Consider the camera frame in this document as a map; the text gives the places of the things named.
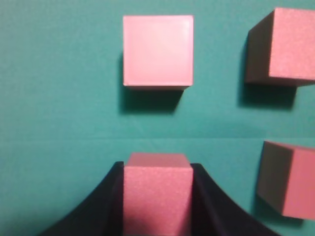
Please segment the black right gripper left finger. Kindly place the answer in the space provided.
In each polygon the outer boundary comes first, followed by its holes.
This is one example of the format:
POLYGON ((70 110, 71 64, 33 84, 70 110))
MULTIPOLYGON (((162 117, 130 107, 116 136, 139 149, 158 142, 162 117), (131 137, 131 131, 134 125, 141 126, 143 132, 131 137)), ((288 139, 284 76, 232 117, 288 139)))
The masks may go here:
POLYGON ((72 212, 41 236, 121 236, 124 163, 115 162, 99 185, 72 212))

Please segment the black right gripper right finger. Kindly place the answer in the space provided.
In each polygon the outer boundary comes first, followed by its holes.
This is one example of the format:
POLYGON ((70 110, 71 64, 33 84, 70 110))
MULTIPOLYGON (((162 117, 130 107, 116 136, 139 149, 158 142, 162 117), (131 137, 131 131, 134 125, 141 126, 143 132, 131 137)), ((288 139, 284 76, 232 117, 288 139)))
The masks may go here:
POLYGON ((277 236, 239 207, 199 163, 192 163, 193 236, 277 236))

